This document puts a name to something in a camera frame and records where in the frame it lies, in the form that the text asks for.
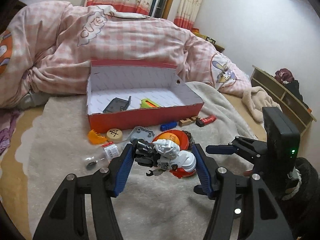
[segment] toy robot figure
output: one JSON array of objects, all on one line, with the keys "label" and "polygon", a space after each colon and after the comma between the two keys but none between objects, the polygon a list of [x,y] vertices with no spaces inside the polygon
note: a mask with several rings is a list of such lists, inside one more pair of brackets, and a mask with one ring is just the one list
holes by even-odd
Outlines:
[{"label": "toy robot figure", "polygon": [[148,143],[137,139],[133,144],[137,149],[135,161],[139,165],[158,167],[153,171],[150,170],[147,176],[158,176],[165,171],[170,171],[180,179],[195,173],[196,158],[194,155],[189,151],[180,151],[179,145],[171,140],[158,139],[156,142]]}]

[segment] wooden block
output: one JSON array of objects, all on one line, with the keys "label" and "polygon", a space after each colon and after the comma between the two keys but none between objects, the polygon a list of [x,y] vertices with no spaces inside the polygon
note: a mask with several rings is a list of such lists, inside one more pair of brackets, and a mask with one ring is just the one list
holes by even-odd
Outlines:
[{"label": "wooden block", "polygon": [[195,122],[195,121],[197,120],[197,118],[199,118],[199,116],[194,116],[194,117],[191,117],[191,120],[192,120],[193,122]]},{"label": "wooden block", "polygon": [[185,125],[192,124],[197,120],[197,118],[199,118],[199,117],[198,116],[193,116],[193,117],[187,118],[185,120],[180,120],[179,121],[179,126],[185,126]]},{"label": "wooden block", "polygon": [[187,118],[187,119],[185,119],[185,120],[180,120],[179,121],[179,125],[180,126],[185,126],[185,125],[188,125],[188,124],[192,124],[192,123],[194,123],[196,120],[191,120],[190,118]]}]

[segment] comforter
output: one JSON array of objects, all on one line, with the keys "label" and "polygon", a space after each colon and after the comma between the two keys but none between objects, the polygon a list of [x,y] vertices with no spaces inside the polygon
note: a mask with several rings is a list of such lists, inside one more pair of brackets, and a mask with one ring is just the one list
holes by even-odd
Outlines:
[{"label": "comforter", "polygon": [[184,81],[238,96],[251,86],[212,44],[170,21],[48,1],[23,8],[0,36],[0,108],[17,105],[30,90],[85,94],[92,58],[177,65]]}]

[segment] blue gripper pad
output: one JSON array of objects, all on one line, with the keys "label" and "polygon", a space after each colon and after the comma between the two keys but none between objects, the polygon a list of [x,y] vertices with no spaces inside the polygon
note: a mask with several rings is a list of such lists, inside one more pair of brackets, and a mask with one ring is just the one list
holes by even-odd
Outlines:
[{"label": "blue gripper pad", "polygon": [[203,154],[201,154],[199,152],[198,147],[202,150],[199,144],[195,144],[192,146],[191,152],[196,157],[196,171],[201,183],[202,190],[208,195],[208,197],[211,197],[213,195],[213,189],[211,186],[211,176],[209,174],[207,166],[205,165],[205,161],[203,160],[203,157],[207,158],[207,156],[205,155],[203,150]]},{"label": "blue gripper pad", "polygon": [[[125,147],[122,154],[126,152],[127,147],[128,145]],[[116,175],[116,182],[113,190],[115,197],[117,197],[124,190],[124,186],[127,182],[129,173],[131,171],[133,161],[134,161],[134,158],[132,156],[132,145],[131,145]]]}]

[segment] purple blanket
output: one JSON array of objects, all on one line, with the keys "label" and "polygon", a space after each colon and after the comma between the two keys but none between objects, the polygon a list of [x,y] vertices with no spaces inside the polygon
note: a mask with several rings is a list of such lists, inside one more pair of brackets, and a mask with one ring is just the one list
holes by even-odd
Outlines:
[{"label": "purple blanket", "polygon": [[10,146],[19,115],[16,109],[0,109],[0,155]]}]

